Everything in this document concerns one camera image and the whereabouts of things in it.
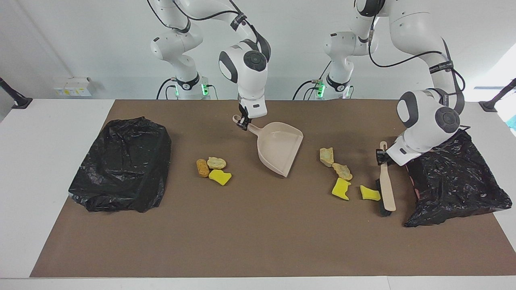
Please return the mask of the black bag bin pink inside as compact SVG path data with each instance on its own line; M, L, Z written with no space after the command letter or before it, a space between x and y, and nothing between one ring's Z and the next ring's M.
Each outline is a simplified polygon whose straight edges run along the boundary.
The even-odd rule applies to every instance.
M431 226L510 209L509 195L497 183L466 130L406 164L416 193L414 213L404 226Z

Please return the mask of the black stand foot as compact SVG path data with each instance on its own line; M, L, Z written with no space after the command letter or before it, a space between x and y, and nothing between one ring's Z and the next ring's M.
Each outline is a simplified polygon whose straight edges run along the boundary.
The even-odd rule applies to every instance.
M13 89L10 85L8 85L2 77L0 77L0 87L11 97L13 98L15 104L12 106L13 110L23 110L26 109L29 104L33 101L31 97L25 97L17 90Z
M485 112L497 112L495 105L498 101L503 99L506 94L516 91L516 78L512 79L511 82L504 87L480 87L479 90L495 91L498 93L489 101L480 101L479 105Z

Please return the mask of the beige brush black bristles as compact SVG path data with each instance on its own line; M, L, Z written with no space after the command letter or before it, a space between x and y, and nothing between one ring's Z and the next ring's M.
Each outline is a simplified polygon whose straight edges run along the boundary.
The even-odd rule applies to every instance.
M380 215L387 217L396 211L396 204L394 199L394 192L392 182L388 173L388 164L386 163L386 150L388 144L386 141L380 141L380 149L383 150L383 164L380 166L380 175L377 182L378 190L381 193L380 200Z

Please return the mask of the brown table mat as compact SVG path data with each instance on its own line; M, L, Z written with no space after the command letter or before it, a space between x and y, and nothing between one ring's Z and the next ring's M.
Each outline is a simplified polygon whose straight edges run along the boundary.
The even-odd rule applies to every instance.
M516 252L493 214L404 227L416 196L404 167L389 167L397 210L379 215L360 185L379 178L375 150L404 130L395 100L268 101L256 126L304 134L287 178L259 160L256 136L232 121L237 101L115 101L106 121L145 117L167 128L170 171L160 206L89 213L67 200L32 277L513 276ZM349 201L331 194L353 175ZM226 185L196 160L227 162Z

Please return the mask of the black bag lined bin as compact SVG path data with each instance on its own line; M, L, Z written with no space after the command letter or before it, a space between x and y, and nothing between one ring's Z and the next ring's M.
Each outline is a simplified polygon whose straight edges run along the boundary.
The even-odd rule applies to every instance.
M109 121L79 166L69 197L89 212L159 207L172 144L166 127L145 117Z

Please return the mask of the beige plastic dustpan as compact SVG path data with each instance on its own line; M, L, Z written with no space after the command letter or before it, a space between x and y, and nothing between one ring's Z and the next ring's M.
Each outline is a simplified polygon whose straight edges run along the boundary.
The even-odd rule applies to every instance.
M247 130L257 137L260 161L271 171L287 178L304 139L303 132L282 122L271 122L264 127L249 123Z

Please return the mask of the yellow sponge piece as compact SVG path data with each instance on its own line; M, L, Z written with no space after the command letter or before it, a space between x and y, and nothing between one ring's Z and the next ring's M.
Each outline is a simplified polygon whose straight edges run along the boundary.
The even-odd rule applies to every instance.
M220 169L214 169L209 173L208 177L219 185L224 186L232 178L232 174Z
M336 196L342 200L349 201L350 198L347 196L347 192L352 184L348 180L337 178L335 185L331 191L333 196Z
M370 189L364 185L360 185L360 193L363 200L380 201L381 193L378 190Z

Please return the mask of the white wall box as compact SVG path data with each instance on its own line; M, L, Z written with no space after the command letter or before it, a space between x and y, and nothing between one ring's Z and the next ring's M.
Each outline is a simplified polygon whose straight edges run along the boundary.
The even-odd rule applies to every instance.
M57 77L53 90L60 97L92 97L94 88L89 77Z

